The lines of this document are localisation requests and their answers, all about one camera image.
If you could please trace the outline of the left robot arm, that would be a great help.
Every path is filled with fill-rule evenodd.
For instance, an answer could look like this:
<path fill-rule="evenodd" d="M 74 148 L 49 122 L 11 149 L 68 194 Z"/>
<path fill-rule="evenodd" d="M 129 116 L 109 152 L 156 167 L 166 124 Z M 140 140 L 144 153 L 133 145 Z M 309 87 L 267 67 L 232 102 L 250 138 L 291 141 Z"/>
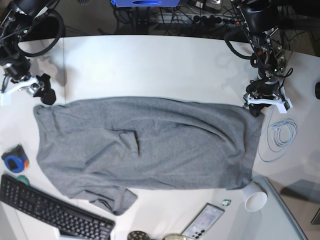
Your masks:
<path fill-rule="evenodd" d="M 258 117 L 264 108 L 276 106 L 282 114 L 292 108 L 286 96 L 284 82 L 293 73 L 287 70 L 286 53 L 272 36 L 278 31 L 278 4 L 271 0 L 233 0 L 232 10 L 237 18 L 235 29 L 224 35 L 228 48 L 241 59 L 249 60 L 257 69 L 257 78 L 251 80 L 243 96 L 243 108 Z M 253 53 L 243 55 L 230 42 L 231 37 L 244 34 Z"/>

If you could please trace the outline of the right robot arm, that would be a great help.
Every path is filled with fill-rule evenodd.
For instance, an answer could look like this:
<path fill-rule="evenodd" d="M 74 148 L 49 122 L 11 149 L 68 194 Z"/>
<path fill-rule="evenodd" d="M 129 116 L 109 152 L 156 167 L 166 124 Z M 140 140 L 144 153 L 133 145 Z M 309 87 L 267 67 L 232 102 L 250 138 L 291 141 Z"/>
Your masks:
<path fill-rule="evenodd" d="M 0 85 L 0 103 L 5 105 L 16 91 L 26 91 L 40 98 L 45 105 L 53 105 L 56 93 L 51 87 L 48 74 L 32 75 L 30 58 L 49 52 L 63 36 L 65 25 L 56 11 L 57 0 L 12 0 L 0 16 L 0 66 L 4 79 Z M 49 16 L 57 21 L 57 32 L 53 41 L 43 50 L 30 53 L 22 50 L 19 43 Z"/>

